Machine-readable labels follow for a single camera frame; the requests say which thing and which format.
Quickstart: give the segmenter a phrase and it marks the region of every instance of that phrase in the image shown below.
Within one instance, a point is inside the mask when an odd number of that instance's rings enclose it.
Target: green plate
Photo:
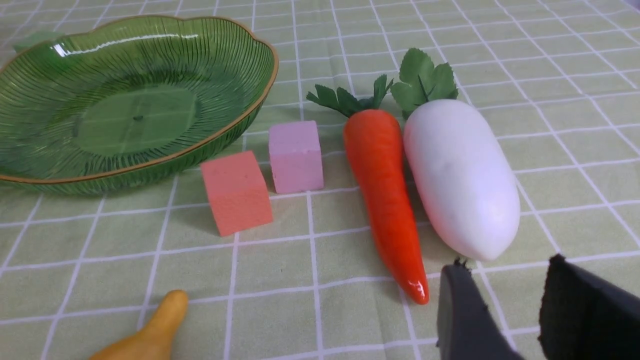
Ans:
[[[0,184],[99,194],[164,179],[237,140],[277,72],[273,46],[221,17],[41,42],[0,72]]]

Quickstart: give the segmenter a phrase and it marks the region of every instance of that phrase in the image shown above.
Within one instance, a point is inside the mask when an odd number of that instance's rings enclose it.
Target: carrot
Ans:
[[[146,326],[97,352],[90,360],[169,360],[173,337],[184,319],[188,303],[184,291],[169,291]]]
[[[415,216],[403,172],[403,137],[398,121],[381,110],[391,87],[387,76],[374,82],[374,95],[356,99],[347,90],[316,85],[307,100],[348,118],[343,131],[349,166],[360,185],[373,239],[382,262],[413,301],[429,302]]]

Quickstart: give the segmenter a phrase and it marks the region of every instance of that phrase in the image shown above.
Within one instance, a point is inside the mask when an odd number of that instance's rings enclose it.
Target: green leaf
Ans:
[[[358,99],[358,102],[360,103],[363,109],[373,108],[373,97],[364,97],[362,99]]]
[[[416,88],[405,83],[395,83],[391,86],[391,96],[403,111],[411,112],[420,105],[420,94],[418,94],[415,89]]]
[[[433,61],[420,49],[409,49],[400,65],[400,81],[391,95],[405,120],[420,105],[438,99],[457,99],[458,87],[449,63],[434,67]]]
[[[345,113],[349,114],[348,117],[364,110],[358,99],[351,95],[347,90],[338,88],[336,90],[336,94],[338,96],[338,104],[340,105],[340,108],[345,111]]]
[[[428,101],[453,99],[458,97],[458,89],[453,78],[453,69],[448,63],[439,64],[433,71],[433,84]]]
[[[391,86],[394,84],[394,80],[391,79],[391,82],[387,84],[387,75],[380,75],[373,83],[373,98],[372,98],[372,109],[380,108],[382,104],[382,100],[384,100],[385,96],[387,96],[387,92],[391,89]]]
[[[323,85],[316,84],[316,92],[317,92],[317,95],[312,92],[309,92],[307,94],[307,100],[314,102],[320,106],[324,106],[325,108],[333,109],[343,114],[346,117],[350,116],[350,115],[346,115],[344,110],[340,107],[340,104],[338,103],[338,98],[336,97],[333,89]]]
[[[387,84],[387,75],[379,76],[373,83],[373,96],[363,99],[356,99],[355,96],[343,88],[338,88],[336,91],[333,91],[326,86],[316,85],[317,95],[309,92],[307,94],[307,100],[338,111],[346,117],[351,117],[353,114],[366,109],[380,108],[382,100],[385,98],[393,83],[394,81],[391,80],[391,82]]]
[[[400,81],[408,84],[417,84],[418,75],[423,81],[431,79],[434,66],[433,61],[424,51],[412,47],[407,50],[400,64]]]

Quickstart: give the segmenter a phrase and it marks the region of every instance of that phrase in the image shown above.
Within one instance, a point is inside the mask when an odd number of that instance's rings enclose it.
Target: white radish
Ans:
[[[427,102],[407,119],[404,148],[436,233],[462,256],[498,258],[518,232],[520,197],[483,116],[458,100]]]

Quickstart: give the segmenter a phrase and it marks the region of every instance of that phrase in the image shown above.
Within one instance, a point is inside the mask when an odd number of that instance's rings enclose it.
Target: radish leaves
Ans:
[[[391,96],[406,120],[418,106],[438,99],[457,99],[458,88],[448,63],[434,66],[424,51],[409,49],[400,64],[400,81],[391,86]]]

